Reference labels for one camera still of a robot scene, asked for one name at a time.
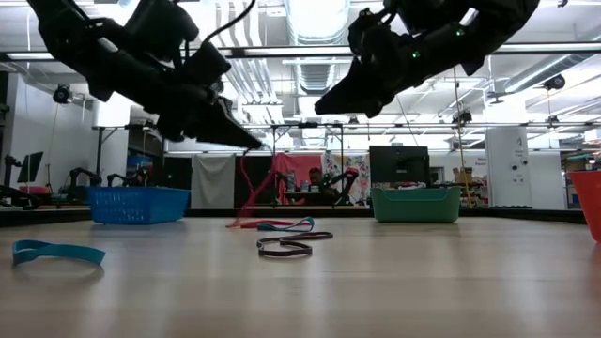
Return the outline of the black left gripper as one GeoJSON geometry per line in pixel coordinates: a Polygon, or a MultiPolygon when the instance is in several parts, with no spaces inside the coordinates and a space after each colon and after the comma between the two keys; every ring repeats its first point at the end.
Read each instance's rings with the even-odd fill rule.
{"type": "Polygon", "coordinates": [[[233,101],[222,96],[222,75],[231,65],[209,41],[176,70],[176,86],[167,92],[167,111],[157,122],[169,141],[195,139],[199,143],[258,149],[262,142],[236,120],[233,101]]]}

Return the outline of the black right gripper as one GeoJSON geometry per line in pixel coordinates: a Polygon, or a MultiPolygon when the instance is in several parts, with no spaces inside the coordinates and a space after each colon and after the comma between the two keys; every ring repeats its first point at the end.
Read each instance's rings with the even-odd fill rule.
{"type": "Polygon", "coordinates": [[[360,11],[349,27],[349,73],[314,105],[318,115],[377,116],[386,92],[421,85],[447,69],[470,72],[466,8],[386,8],[360,11]]]}

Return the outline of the long red rubber band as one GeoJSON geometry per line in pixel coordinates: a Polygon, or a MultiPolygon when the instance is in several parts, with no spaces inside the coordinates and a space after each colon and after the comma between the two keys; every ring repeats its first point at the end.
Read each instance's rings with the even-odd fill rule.
{"type": "Polygon", "coordinates": [[[293,222],[285,222],[285,221],[277,221],[277,220],[257,220],[257,221],[249,221],[246,223],[241,223],[239,225],[240,228],[243,229],[262,229],[262,230],[272,230],[277,231],[278,229],[285,229],[289,227],[294,227],[296,224],[293,222]]]}

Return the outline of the blue rubber band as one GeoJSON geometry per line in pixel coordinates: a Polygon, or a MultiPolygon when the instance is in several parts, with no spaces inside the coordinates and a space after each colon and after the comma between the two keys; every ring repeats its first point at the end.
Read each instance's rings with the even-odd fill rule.
{"type": "Polygon", "coordinates": [[[73,244],[57,244],[40,240],[23,239],[12,245],[12,263],[14,266],[31,262],[42,256],[82,260],[100,265],[105,251],[73,244]]]}
{"type": "Polygon", "coordinates": [[[297,222],[263,220],[256,224],[256,228],[259,231],[305,233],[311,232],[315,224],[316,222],[313,218],[306,217],[297,222]]]}

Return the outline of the long black rubber band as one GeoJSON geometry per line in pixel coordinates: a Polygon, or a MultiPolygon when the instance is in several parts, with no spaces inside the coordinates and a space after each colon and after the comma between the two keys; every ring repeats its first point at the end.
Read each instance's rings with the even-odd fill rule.
{"type": "Polygon", "coordinates": [[[300,242],[298,237],[262,238],[256,242],[257,253],[261,257],[285,258],[312,255],[313,247],[300,242]],[[267,245],[277,243],[285,251],[268,250],[267,245]]]}

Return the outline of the grey hanging cloth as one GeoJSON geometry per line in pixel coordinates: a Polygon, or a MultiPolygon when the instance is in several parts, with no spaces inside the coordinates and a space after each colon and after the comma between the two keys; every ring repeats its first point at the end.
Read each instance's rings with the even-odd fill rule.
{"type": "Polygon", "coordinates": [[[192,157],[191,208],[234,207],[236,156],[194,155],[192,157]]]}

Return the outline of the red hanging cloth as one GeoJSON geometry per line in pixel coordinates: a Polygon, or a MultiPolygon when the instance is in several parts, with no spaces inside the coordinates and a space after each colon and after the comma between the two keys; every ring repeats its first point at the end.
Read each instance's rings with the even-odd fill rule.
{"type": "Polygon", "coordinates": [[[293,204],[285,193],[289,191],[288,187],[295,184],[295,190],[299,191],[301,185],[310,181],[310,170],[321,169],[321,159],[319,155],[289,155],[286,153],[277,153],[275,156],[275,171],[277,178],[278,200],[283,205],[293,204]]]}

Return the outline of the black monitor box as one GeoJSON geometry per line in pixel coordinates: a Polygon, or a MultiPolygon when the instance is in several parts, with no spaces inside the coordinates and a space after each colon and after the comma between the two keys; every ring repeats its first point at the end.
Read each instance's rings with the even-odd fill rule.
{"type": "Polygon", "coordinates": [[[426,146],[370,146],[369,161],[372,184],[415,182],[431,186],[426,146]]]}

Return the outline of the person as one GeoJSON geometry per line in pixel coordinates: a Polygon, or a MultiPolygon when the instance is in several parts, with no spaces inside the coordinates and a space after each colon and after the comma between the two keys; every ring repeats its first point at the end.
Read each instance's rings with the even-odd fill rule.
{"type": "Polygon", "coordinates": [[[339,192],[331,186],[326,186],[321,170],[312,168],[309,171],[311,186],[317,186],[319,194],[309,194],[305,198],[305,204],[308,206],[327,206],[333,205],[339,196],[339,192]]]}

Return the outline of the blue plastic basket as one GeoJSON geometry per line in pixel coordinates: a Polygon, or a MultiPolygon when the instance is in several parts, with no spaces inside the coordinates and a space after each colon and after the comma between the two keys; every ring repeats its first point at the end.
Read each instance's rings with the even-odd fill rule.
{"type": "Polygon", "coordinates": [[[184,217],[190,192],[165,187],[89,187],[88,204],[95,223],[154,224],[184,217]]]}

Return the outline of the teal plastic basket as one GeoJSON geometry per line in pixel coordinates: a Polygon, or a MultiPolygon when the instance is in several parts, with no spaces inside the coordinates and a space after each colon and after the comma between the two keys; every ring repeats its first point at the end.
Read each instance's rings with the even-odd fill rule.
{"type": "Polygon", "coordinates": [[[461,189],[371,189],[375,219],[380,223],[453,223],[459,217],[461,189]]]}

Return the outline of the white cabinet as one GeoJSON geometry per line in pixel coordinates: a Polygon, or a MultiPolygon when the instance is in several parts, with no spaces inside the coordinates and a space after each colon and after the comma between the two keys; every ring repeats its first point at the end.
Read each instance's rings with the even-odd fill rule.
{"type": "Polygon", "coordinates": [[[528,137],[524,127],[485,131],[487,186],[491,207],[532,207],[528,137]]]}

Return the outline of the small black monitor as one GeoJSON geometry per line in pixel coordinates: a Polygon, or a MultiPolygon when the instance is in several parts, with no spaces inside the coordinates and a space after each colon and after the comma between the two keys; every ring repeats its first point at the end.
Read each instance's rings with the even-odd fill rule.
{"type": "Polygon", "coordinates": [[[26,155],[23,159],[21,171],[18,176],[18,183],[33,183],[37,179],[43,152],[36,152],[26,155]]]}

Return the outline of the orange plastic basket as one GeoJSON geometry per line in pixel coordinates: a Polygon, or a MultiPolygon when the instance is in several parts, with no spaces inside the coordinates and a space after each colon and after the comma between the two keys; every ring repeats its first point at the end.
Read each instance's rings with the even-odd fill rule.
{"type": "Polygon", "coordinates": [[[570,201],[578,203],[593,240],[601,243],[601,170],[569,172],[570,201]]]}

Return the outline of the black table frame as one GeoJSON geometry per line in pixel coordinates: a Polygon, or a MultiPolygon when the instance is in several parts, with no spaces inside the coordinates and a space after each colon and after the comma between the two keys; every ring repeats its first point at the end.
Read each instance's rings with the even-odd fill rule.
{"type": "MultiPolygon", "coordinates": [[[[188,209],[185,217],[192,218],[234,218],[236,209],[188,209]]],[[[316,208],[259,208],[252,209],[252,217],[258,218],[371,218],[373,211],[360,207],[316,208]]],[[[532,208],[461,208],[460,217],[506,218],[542,222],[564,222],[585,224],[581,210],[550,210],[532,208]]],[[[0,227],[27,226],[43,223],[70,223],[91,221],[91,211],[87,208],[39,208],[36,210],[0,209],[0,227]]]]}

